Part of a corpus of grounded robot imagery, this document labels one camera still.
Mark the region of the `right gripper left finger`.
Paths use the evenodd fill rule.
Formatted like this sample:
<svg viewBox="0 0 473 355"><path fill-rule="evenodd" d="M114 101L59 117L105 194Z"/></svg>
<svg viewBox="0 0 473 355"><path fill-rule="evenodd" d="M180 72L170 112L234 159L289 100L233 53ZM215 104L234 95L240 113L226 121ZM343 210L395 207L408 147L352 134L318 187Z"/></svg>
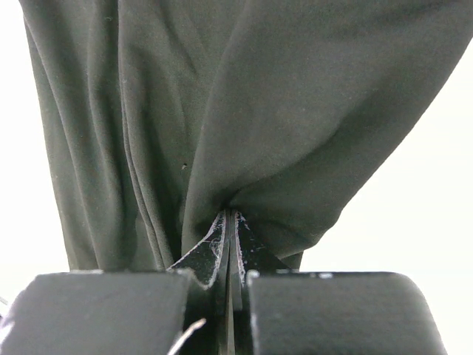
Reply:
<svg viewBox="0 0 473 355"><path fill-rule="evenodd" d="M170 354L224 354L228 334L228 213L215 217L195 247L168 268L188 280L183 330Z"/></svg>

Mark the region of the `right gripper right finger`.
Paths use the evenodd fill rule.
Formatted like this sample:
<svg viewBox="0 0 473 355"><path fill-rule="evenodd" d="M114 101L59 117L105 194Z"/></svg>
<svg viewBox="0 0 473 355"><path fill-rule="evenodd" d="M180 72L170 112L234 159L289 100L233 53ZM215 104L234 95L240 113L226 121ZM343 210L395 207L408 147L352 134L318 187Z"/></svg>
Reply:
<svg viewBox="0 0 473 355"><path fill-rule="evenodd" d="M232 354L252 354L247 273L275 274L289 267L255 237L241 212L230 211L229 232L229 349Z"/></svg>

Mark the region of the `black printed t shirt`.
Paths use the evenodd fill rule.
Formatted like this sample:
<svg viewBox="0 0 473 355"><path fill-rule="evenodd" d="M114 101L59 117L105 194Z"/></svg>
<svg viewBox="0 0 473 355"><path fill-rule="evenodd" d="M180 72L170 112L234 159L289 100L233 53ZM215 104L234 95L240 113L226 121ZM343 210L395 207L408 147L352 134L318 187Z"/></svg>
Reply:
<svg viewBox="0 0 473 355"><path fill-rule="evenodd" d="M163 270L224 209L298 268L424 114L470 1L22 1L69 267Z"/></svg>

